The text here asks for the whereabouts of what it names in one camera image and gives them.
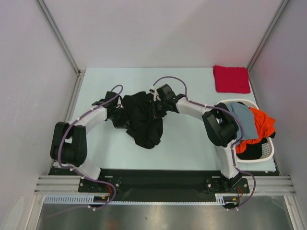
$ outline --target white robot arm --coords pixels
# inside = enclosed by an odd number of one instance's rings
[[[238,175],[235,168],[231,152],[231,145],[236,139],[237,124],[235,120],[221,111],[205,108],[203,106],[189,102],[183,94],[175,95],[168,85],[157,89],[154,94],[158,100],[154,100],[154,111],[157,117],[163,117],[167,111],[179,114],[187,114],[204,122],[210,141],[216,146],[218,157],[221,161],[221,174],[228,180],[234,179]],[[96,102],[92,106],[92,112],[73,126],[62,148],[61,161],[66,165],[73,166],[83,175],[96,180],[101,169],[91,162],[87,157],[86,134],[88,134],[100,122],[111,119],[112,114],[119,109],[120,97],[113,103],[99,107],[103,100]],[[58,122],[55,127],[54,137],[51,147],[51,158],[57,160],[59,143],[66,131],[69,123]]]

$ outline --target orange shirt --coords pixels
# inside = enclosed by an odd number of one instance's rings
[[[274,123],[275,119],[269,117],[265,112],[249,108],[255,116],[255,125],[258,133],[258,139],[243,140],[236,146],[236,153],[240,154],[245,151],[246,144],[259,143],[263,138],[267,138],[275,132]]]

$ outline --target red cloth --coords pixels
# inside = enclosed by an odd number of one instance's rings
[[[248,70],[244,67],[214,66],[217,92],[250,93]]]

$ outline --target white laundry basket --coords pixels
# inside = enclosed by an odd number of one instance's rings
[[[250,100],[245,100],[245,99],[229,99],[229,100],[223,100],[223,101],[220,101],[220,102],[222,102],[224,104],[233,103],[233,102],[242,102],[248,108],[259,109],[258,106],[254,102],[252,102]],[[272,156],[274,155],[274,145],[272,143],[271,138],[267,138],[267,140],[268,140],[267,143],[262,144],[262,156],[260,157],[260,159],[257,159],[257,160],[241,160],[240,158],[237,157],[237,161],[243,162],[243,163],[256,163],[256,162],[262,162],[262,161],[267,161],[267,160],[271,159]]]

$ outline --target light blue table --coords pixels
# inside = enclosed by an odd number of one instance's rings
[[[206,104],[242,98],[255,101],[253,93],[217,93],[212,68],[104,68],[87,69],[73,118],[87,111],[91,104],[104,98],[115,85],[122,84],[125,94],[148,91],[162,76],[176,76],[188,86],[190,99]],[[176,94],[184,93],[176,80],[162,80]],[[209,141],[202,121],[188,115],[169,112],[163,120],[161,143],[153,149],[137,146],[124,129],[115,129],[111,121],[95,127],[87,136],[88,154],[101,168],[151,170],[219,170],[220,162]],[[240,169],[275,171],[273,159],[259,163],[240,163]]]

